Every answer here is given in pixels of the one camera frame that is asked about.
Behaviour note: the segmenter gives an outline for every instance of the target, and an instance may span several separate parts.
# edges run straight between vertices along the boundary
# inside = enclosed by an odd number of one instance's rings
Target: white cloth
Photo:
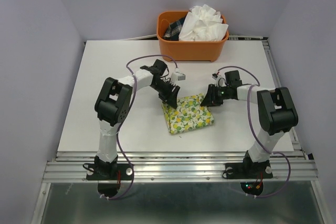
[[[178,39],[181,41],[220,41],[228,24],[222,24],[220,12],[208,5],[194,6],[188,12]]]

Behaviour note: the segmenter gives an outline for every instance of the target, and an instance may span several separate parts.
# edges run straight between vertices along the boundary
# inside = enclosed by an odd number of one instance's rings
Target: plaid cloth
[[[169,24],[163,38],[165,40],[179,40],[179,35],[184,23],[185,17],[180,18],[178,21]]]

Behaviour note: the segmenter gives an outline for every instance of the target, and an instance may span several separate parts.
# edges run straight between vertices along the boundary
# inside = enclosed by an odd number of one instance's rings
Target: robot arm
[[[251,84],[243,85],[237,70],[226,72],[225,78],[218,74],[213,74],[213,78],[216,84],[208,86],[201,106],[220,106],[227,99],[248,101]],[[258,105],[261,130],[257,138],[269,152],[255,141],[246,152],[243,163],[226,164],[232,168],[226,174],[227,179],[256,178],[260,172],[264,178],[272,178],[271,173],[264,174],[270,166],[270,153],[285,132],[298,124],[298,115],[287,88],[265,89],[255,86],[251,89],[249,102]]]
[[[159,92],[159,98],[173,108],[177,107],[177,93],[180,89],[173,81],[166,81],[162,76],[167,65],[156,60],[153,66],[143,66],[135,72],[136,90],[151,86]],[[185,75],[175,70],[171,80],[183,80]],[[87,180],[108,180],[117,170],[117,133],[120,125],[129,113],[134,77],[127,76],[119,80],[107,78],[95,104],[100,125],[99,149],[94,164],[88,164]]]

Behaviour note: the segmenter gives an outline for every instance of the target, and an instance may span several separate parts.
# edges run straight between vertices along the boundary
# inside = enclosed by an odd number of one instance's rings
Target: screw
[[[266,169],[265,169],[265,172],[266,172],[267,174],[271,174],[271,173],[272,173],[272,168],[269,167],[269,166],[267,166]]]
[[[226,172],[227,172],[227,174],[232,174],[233,173],[232,167],[226,168]]]
[[[90,170],[87,170],[87,171],[86,171],[86,174],[89,175],[89,176],[91,176],[91,175],[93,174],[93,172],[90,171]]]
[[[133,173],[133,171],[132,171],[131,168],[126,169],[126,175],[130,176],[130,175],[132,175],[132,173]]]

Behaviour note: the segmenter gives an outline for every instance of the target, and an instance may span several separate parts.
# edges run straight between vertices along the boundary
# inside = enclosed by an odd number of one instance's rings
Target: aluminum frame
[[[268,64],[276,87],[280,80],[276,72],[274,61],[268,42],[262,40]],[[328,206],[318,181],[318,170],[314,161],[307,160],[307,155],[301,148],[294,129],[290,131],[293,143],[293,152],[285,152],[289,157],[292,174],[290,181],[311,181],[318,206],[324,223],[332,223]],[[50,190],[51,183],[96,183],[85,179],[84,162],[93,162],[94,152],[57,152],[52,162],[48,162],[42,179],[41,189],[37,199],[32,223],[40,223]],[[224,163],[239,162],[245,152],[199,152],[199,153],[127,153],[134,167],[135,183],[223,183],[245,182],[246,180],[228,180],[222,178]],[[126,160],[119,154],[119,161]],[[288,174],[287,162],[279,156],[271,156],[270,163],[274,174],[273,179],[267,181],[284,181]]]

